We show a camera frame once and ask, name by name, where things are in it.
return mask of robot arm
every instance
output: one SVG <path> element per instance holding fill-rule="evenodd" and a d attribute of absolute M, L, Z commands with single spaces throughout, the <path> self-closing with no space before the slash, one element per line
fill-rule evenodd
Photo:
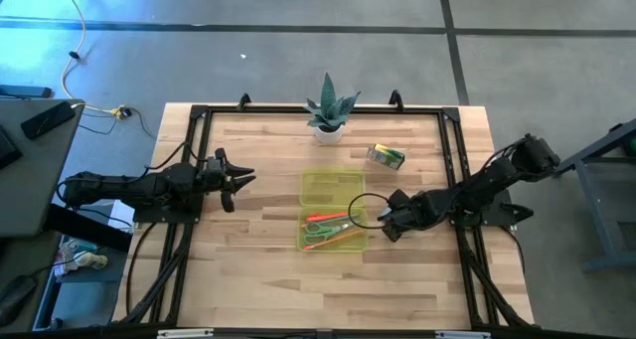
<path fill-rule="evenodd" d="M 496 155 L 501 157 L 492 160 Z M 495 195 L 522 180 L 537 182 L 552 174 L 560 160 L 543 139 L 527 134 L 495 153 L 477 173 L 448 189 L 420 191 L 409 197 L 396 190 L 389 197 L 390 211 L 378 220 L 383 232 L 396 242 L 408 230 L 426 230 L 450 215 L 457 225 L 475 224 Z"/>
<path fill-rule="evenodd" d="M 220 191 L 224 210 L 232 212 L 232 195 L 255 179 L 255 176 L 245 176 L 253 169 L 232 165 L 223 148 L 215 151 L 215 157 L 204 161 L 204 170 L 180 162 L 161 172 L 140 177 L 81 172 L 63 182 L 66 188 L 61 199 L 72 208 L 101 199 L 116 199 L 137 210 L 163 208 L 169 212 L 187 213 L 193 210 L 195 196 Z"/>

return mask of white pot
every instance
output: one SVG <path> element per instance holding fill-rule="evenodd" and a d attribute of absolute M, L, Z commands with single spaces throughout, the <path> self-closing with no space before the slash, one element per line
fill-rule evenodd
<path fill-rule="evenodd" d="M 329 133 L 320 130 L 320 127 L 317 126 L 314 128 L 314 134 L 316 134 L 316 139 L 323 144 L 335 144 L 340 141 L 344 129 L 345 127 L 340 125 L 338 130 Z"/>

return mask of gray floor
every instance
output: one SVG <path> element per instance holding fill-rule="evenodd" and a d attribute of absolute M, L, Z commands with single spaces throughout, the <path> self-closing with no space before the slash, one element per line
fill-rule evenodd
<path fill-rule="evenodd" d="M 443 26 L 439 0 L 78 0 L 93 21 L 338 26 Z M 471 28 L 636 29 L 633 0 L 450 0 Z M 0 16 L 75 19 L 69 0 L 4 0 Z M 46 85 L 80 32 L 0 29 L 0 83 Z M 496 146 L 532 132 L 566 157 L 636 114 L 636 38 L 459 37 L 470 103 L 485 105 Z M 126 103 L 151 131 L 167 101 L 302 101 L 329 71 L 338 91 L 385 102 L 457 104 L 443 35 L 90 31 L 68 85 L 101 106 Z M 137 174 L 153 140 L 139 124 L 108 137 L 79 131 L 65 176 Z M 108 120 L 82 123 L 107 129 Z M 513 187 L 536 210 L 520 225 L 537 322 L 551 329 L 636 336 L 636 271 L 583 274 L 601 254 L 577 179 Z"/>

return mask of potted plant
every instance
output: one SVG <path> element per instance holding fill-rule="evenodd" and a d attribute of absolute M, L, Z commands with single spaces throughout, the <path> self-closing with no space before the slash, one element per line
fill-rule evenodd
<path fill-rule="evenodd" d="M 307 98 L 305 109 L 314 114 L 307 125 L 314 128 L 316 138 L 323 144 L 335 144 L 342 137 L 344 125 L 349 119 L 349 113 L 354 108 L 360 92 L 349 97 L 336 99 L 334 84 L 329 74 L 325 74 L 325 82 L 322 84 L 320 94 L 320 106 Z"/>

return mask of wooden tabletop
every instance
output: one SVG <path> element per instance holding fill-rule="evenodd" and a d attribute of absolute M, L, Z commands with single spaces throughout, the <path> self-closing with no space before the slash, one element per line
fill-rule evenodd
<path fill-rule="evenodd" d="M 190 107 L 166 104 L 153 164 L 184 140 Z M 470 168 L 476 171 L 493 152 L 486 110 L 464 106 L 460 114 Z M 214 115 L 208 153 L 224 147 L 232 163 L 254 168 L 257 178 L 235 196 L 236 211 L 231 214 L 221 208 L 218 194 L 206 198 L 190 250 L 179 326 L 469 328 L 456 238 L 447 223 L 408 232 L 397 243 L 380 231 L 369 231 L 369 249 L 363 254 L 312 254 L 296 248 L 304 169 L 330 165 L 363 169 L 367 190 L 385 196 L 397 188 L 413 195 L 447 187 L 436 118 L 352 115 L 340 143 L 327 146 L 320 145 L 306 126 L 309 117 Z M 449 134 L 458 164 L 452 131 Z M 398 171 L 365 158 L 367 148 L 375 143 L 406 154 Z M 130 254 L 144 228 L 135 232 Z M 131 281 L 133 305 L 157 275 L 166 228 L 157 225 L 142 244 Z M 492 228 L 484 228 L 484 240 L 494 282 L 518 313 L 532 322 L 515 243 Z M 125 315 L 126 279 L 113 319 Z M 164 313 L 171 285 L 164 296 Z M 476 289 L 485 313 L 481 286 Z"/>

